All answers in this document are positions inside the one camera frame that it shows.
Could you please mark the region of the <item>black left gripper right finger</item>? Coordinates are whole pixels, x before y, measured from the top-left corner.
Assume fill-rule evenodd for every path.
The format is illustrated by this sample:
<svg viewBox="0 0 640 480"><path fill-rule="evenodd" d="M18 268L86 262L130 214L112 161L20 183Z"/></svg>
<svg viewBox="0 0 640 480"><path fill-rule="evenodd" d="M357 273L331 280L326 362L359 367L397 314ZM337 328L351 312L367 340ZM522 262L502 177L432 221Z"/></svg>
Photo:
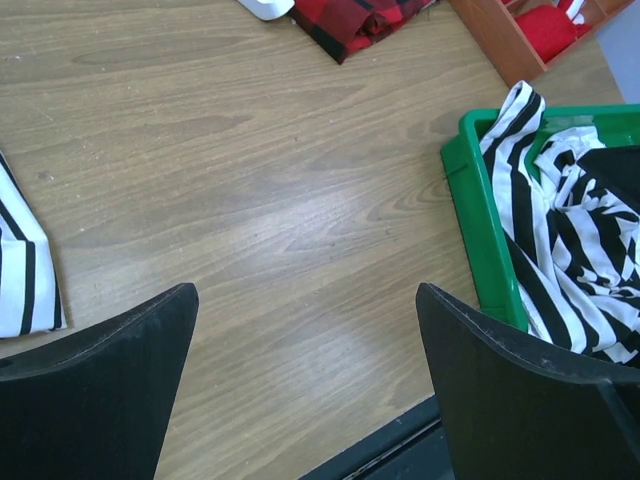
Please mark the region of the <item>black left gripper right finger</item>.
<svg viewBox="0 0 640 480"><path fill-rule="evenodd" d="M638 369L548 344L433 284L416 309L456 478L638 478Z"/></svg>

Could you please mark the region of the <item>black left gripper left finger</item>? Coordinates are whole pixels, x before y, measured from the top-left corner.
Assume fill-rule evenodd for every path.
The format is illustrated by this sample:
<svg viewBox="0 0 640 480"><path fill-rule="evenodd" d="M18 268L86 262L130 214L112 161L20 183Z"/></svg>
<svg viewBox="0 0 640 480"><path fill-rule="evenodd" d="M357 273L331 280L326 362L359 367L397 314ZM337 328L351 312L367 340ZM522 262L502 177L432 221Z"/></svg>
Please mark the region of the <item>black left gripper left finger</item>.
<svg viewBox="0 0 640 480"><path fill-rule="evenodd" d="M198 307L179 284L2 359L2 478L153 478Z"/></svg>

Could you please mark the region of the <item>wide striped tank top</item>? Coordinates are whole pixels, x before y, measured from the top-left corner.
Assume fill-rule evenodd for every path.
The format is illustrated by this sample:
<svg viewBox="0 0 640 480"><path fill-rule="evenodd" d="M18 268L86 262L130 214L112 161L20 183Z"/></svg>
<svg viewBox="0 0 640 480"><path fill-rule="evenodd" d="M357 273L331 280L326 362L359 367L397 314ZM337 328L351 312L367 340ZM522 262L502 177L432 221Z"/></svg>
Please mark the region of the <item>wide striped tank top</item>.
<svg viewBox="0 0 640 480"><path fill-rule="evenodd" d="M581 161L604 153L595 126L551 135L526 165L546 110L527 82L511 88L480 141L528 317L528 332L618 364L639 359L639 213Z"/></svg>

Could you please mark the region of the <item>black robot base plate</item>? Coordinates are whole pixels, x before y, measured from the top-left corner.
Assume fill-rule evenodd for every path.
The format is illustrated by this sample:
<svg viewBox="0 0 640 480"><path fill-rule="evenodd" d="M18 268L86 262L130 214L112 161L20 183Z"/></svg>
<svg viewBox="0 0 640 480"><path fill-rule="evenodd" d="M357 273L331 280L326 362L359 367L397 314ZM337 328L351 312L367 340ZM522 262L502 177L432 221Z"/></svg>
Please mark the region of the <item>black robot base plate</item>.
<svg viewBox="0 0 640 480"><path fill-rule="evenodd" d="M304 477L452 479L454 471L436 398L427 398Z"/></svg>

